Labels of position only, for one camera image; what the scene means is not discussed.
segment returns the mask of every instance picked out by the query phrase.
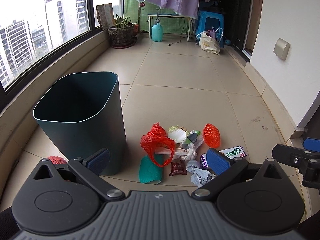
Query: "blue plastic stool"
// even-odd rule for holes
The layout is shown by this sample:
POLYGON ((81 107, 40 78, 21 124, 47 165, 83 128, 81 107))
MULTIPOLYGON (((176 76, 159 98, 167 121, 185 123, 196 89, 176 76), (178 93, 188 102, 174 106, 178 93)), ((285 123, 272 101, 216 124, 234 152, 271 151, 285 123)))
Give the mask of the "blue plastic stool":
MULTIPOLYGON (((223 14, 199 11, 198 19, 199 20, 197 23, 196 35, 198 35, 203 31, 212 30, 212 27, 214 27, 215 30, 217 30, 218 28, 221 28, 222 30, 224 30, 223 14)), ((220 39, 220 36, 222 33, 221 29, 216 34, 217 40, 220 39)), ((220 41, 220 47, 223 48, 223 38, 220 41)))

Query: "small table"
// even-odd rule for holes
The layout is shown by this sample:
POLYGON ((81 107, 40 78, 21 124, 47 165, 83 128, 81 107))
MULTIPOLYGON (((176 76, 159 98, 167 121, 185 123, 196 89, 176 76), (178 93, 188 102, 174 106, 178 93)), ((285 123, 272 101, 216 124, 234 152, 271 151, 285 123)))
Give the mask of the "small table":
MULTIPOLYGON (((151 19, 153 17, 157 17, 156 14, 148 14, 149 17, 149 38, 152 39, 152 33, 151 33, 151 29, 153 24, 151 23, 151 19)), ((191 22, 192 22, 192 18, 187 17, 187 16, 182 16, 182 15, 169 15, 169 14, 159 14, 159 17, 166 17, 166 18, 185 18, 189 21, 189 28, 188 28, 188 37, 187 37, 187 41, 189 41, 189 36, 190 36, 190 27, 191 27, 191 22)))

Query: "green curtain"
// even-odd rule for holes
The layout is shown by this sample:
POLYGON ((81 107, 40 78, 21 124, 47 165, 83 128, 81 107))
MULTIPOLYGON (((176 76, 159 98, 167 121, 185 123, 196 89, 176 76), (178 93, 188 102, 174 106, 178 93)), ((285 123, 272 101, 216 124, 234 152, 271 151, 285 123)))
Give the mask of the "green curtain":
MULTIPOLYGON (((144 10, 141 10, 141 26, 140 29, 144 31, 149 31, 148 14, 156 14, 158 6, 145 2, 144 10)), ((133 23, 138 22, 138 9, 139 2, 136 0, 124 0, 124 16, 130 16, 133 23)), ((159 14, 174 14, 175 12, 171 9, 161 9, 159 14)), ((187 33, 188 21, 186 19, 179 18, 160 18, 161 26, 164 33, 175 33, 181 34, 183 25, 184 29, 182 33, 187 33)))

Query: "light blue spray bottle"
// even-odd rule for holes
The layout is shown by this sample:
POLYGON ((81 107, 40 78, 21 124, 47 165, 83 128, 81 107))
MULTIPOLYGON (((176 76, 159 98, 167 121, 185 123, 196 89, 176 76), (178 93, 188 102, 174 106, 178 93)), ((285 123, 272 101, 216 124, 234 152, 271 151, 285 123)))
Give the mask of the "light blue spray bottle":
POLYGON ((157 9, 157 19, 155 20, 155 25, 153 25, 152 27, 152 40, 162 41, 162 35, 163 35, 163 30, 159 20, 159 9, 157 9))

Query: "red plastic bag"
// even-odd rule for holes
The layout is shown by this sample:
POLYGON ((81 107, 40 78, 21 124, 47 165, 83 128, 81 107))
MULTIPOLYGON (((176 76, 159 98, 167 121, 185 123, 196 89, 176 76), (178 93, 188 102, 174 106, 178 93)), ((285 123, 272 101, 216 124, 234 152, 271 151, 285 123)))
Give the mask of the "red plastic bag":
POLYGON ((158 167, 164 167, 172 161, 174 149, 176 147, 174 140, 167 137, 167 133, 158 122, 153 124, 150 132, 141 137, 140 145, 148 153, 150 160, 158 167), (156 147, 161 144, 167 145, 171 150, 170 158, 166 160, 163 165, 160 165, 153 156, 156 147))

